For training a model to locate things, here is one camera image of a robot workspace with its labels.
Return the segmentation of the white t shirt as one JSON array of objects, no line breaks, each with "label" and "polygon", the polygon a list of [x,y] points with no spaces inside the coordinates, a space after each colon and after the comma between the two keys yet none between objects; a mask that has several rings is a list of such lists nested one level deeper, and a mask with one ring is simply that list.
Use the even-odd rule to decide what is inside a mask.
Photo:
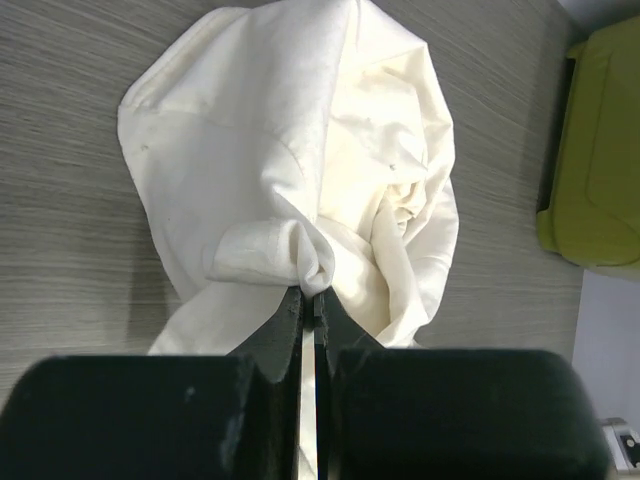
[{"label": "white t shirt", "polygon": [[216,9],[129,88],[117,133],[181,307],[154,355],[227,354],[286,289],[386,347],[435,316],[454,128],[426,42],[370,1]]}]

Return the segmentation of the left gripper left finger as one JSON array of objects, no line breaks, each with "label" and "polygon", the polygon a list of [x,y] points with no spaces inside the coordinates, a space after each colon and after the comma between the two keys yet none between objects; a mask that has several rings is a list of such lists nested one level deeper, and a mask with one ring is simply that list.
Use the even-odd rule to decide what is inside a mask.
[{"label": "left gripper left finger", "polygon": [[1,413],[5,479],[293,479],[304,299],[224,356],[56,356]]}]

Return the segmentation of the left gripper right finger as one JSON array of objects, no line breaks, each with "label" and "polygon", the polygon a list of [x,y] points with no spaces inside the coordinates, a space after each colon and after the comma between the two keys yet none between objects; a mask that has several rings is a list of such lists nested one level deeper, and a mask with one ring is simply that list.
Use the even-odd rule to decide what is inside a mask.
[{"label": "left gripper right finger", "polygon": [[386,348],[333,291],[313,301],[322,479],[607,479],[577,374],[526,349]]}]

